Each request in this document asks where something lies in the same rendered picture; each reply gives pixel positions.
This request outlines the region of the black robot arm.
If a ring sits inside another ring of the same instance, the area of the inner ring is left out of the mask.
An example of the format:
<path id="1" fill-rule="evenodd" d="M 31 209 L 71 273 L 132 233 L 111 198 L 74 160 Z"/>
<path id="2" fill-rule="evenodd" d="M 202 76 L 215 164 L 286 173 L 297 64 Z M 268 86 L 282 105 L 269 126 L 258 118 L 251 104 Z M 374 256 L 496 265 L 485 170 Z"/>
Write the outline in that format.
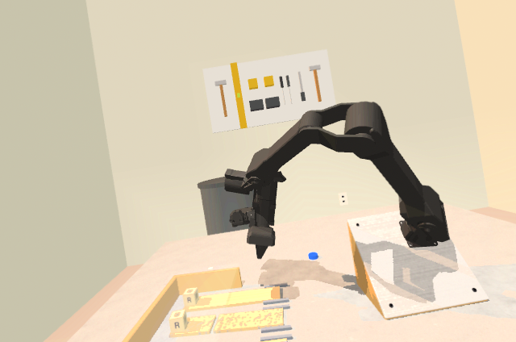
<path id="1" fill-rule="evenodd" d="M 346 120 L 344 135 L 323 129 L 341 120 Z M 344 102 L 307 111 L 273 146 L 253 155 L 247 172 L 227 169 L 225 191 L 249 195 L 254 190 L 254 198 L 276 199 L 277 183 L 286 181 L 278 170 L 311 144 L 353 152 L 378 168 L 398 195 L 399 213 L 404 219 L 399 224 L 410 248 L 437 246 L 437 241 L 450 240 L 443 202 L 430 186 L 421 184 L 396 149 L 376 102 Z"/>

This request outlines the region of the orange strip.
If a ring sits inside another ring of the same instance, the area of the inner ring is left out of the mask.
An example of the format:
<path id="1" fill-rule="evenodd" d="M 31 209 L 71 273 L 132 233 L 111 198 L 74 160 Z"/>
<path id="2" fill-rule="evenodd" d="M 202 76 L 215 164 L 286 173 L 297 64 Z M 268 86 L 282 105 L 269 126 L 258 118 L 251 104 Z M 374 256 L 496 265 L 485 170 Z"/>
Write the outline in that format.
<path id="1" fill-rule="evenodd" d="M 280 286 L 231 292 L 231 297 L 227 307 L 237 307 L 263 303 L 263 301 L 265 300 L 279 298 L 281 298 Z"/>

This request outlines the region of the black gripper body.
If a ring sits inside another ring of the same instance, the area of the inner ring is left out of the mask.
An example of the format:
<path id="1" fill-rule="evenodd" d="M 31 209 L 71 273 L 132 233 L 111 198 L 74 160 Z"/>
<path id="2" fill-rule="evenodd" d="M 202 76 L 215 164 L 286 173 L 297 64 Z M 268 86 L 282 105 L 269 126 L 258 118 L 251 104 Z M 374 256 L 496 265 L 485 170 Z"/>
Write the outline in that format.
<path id="1" fill-rule="evenodd" d="M 253 197 L 252 206 L 256 209 L 255 226 L 248 229 L 247 244 L 275 246 L 276 234 L 270 226 L 274 226 L 276 199 L 263 200 Z"/>

